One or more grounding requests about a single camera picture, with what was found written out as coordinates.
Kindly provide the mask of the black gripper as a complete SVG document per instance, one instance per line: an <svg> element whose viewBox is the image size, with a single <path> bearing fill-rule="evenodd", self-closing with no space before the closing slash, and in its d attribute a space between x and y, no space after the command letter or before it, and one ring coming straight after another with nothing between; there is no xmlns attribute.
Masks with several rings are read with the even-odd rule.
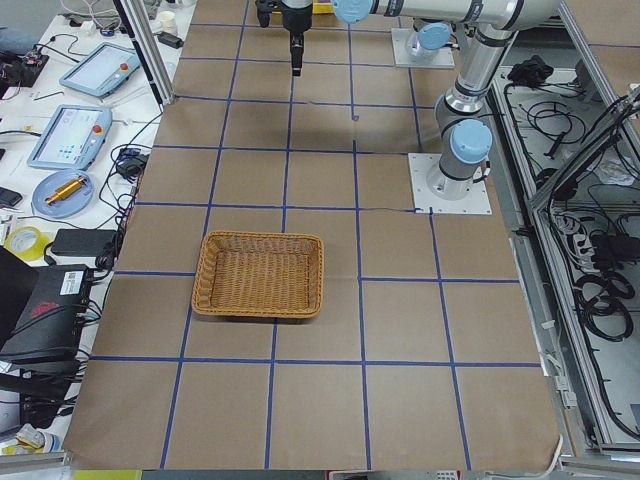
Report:
<svg viewBox="0 0 640 480"><path fill-rule="evenodd" d="M290 33L291 72L301 76L304 57L304 33L312 27L312 0L256 0L257 19L267 28L274 12L282 16L282 25Z"/></svg>

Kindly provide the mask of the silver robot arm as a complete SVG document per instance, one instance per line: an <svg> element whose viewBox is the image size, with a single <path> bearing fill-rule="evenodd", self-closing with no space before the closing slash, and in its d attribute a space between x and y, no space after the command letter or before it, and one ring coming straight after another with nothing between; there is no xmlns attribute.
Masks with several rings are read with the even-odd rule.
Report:
<svg viewBox="0 0 640 480"><path fill-rule="evenodd" d="M435 54L449 45L452 34L448 22L414 17L413 30L406 42L407 51L414 57Z"/></svg>
<svg viewBox="0 0 640 480"><path fill-rule="evenodd" d="M476 27L454 85L436 103L443 152L426 176L429 190L447 201L467 196L473 176L493 144L489 127L478 118L497 68L519 31L533 28L557 12L557 1L333 1L334 15L354 24L370 15L412 17L422 27L435 23Z"/></svg>

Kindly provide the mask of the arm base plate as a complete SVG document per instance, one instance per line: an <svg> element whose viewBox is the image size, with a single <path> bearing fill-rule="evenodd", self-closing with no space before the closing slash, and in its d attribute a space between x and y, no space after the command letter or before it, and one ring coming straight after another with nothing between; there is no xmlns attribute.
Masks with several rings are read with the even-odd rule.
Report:
<svg viewBox="0 0 640 480"><path fill-rule="evenodd" d="M428 48L426 37L412 28L392 28L392 47L396 67L452 70L452 49L445 41L438 49Z"/></svg>
<svg viewBox="0 0 640 480"><path fill-rule="evenodd" d="M467 180L452 180L440 169L440 154L408 155L414 211L423 214L491 215L481 169Z"/></svg>

